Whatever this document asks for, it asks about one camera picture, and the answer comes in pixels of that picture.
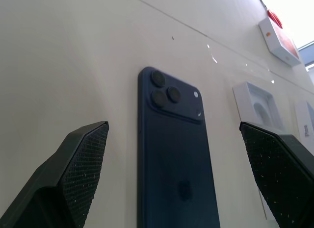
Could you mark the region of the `white phone box base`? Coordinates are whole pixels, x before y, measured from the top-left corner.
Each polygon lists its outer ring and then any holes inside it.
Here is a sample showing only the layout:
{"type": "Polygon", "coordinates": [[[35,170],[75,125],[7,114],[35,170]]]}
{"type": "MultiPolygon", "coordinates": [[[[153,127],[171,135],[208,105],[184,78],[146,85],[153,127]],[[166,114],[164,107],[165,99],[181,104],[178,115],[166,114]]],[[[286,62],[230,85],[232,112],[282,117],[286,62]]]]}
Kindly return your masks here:
{"type": "Polygon", "coordinates": [[[233,87],[240,119],[284,130],[273,95],[249,82],[233,87]]]}

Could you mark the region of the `dark blue smartphone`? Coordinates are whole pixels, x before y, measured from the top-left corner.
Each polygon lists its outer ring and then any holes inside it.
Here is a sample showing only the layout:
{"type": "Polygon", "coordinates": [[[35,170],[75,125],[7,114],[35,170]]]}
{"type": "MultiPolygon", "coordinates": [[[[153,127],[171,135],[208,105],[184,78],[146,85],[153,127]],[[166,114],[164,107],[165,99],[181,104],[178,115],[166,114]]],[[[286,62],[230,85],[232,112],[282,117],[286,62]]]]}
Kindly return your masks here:
{"type": "Polygon", "coordinates": [[[220,228],[200,91],[153,67],[137,83],[137,228],[220,228]]]}

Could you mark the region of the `white box with orange print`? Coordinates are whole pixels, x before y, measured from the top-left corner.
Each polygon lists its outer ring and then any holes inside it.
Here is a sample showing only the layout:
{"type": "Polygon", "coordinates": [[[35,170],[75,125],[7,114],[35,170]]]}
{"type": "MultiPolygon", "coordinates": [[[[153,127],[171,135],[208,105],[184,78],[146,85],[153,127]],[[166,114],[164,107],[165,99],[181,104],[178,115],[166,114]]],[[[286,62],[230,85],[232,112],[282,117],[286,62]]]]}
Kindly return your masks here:
{"type": "Polygon", "coordinates": [[[291,67],[301,64],[294,41],[272,19],[263,19],[259,28],[270,53],[291,67]]]}

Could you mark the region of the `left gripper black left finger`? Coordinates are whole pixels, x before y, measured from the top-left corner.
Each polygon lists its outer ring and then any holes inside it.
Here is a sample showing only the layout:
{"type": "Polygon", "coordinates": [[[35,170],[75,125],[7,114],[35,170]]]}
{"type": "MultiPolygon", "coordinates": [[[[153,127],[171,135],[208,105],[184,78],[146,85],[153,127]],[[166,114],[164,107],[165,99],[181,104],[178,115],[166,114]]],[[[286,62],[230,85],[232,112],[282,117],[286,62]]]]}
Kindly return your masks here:
{"type": "Polygon", "coordinates": [[[83,228],[100,180],[109,123],[70,132],[32,174],[0,228],[83,228]]]}

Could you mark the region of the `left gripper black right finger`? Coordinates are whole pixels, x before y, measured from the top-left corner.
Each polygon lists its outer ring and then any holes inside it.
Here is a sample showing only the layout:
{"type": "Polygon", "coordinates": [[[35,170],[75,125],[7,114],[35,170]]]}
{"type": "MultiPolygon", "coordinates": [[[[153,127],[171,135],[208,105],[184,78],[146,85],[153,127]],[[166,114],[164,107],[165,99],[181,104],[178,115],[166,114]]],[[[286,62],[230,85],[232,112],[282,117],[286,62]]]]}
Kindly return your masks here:
{"type": "Polygon", "coordinates": [[[280,228],[314,228],[314,155],[292,134],[239,126],[255,182],[280,228]]]}

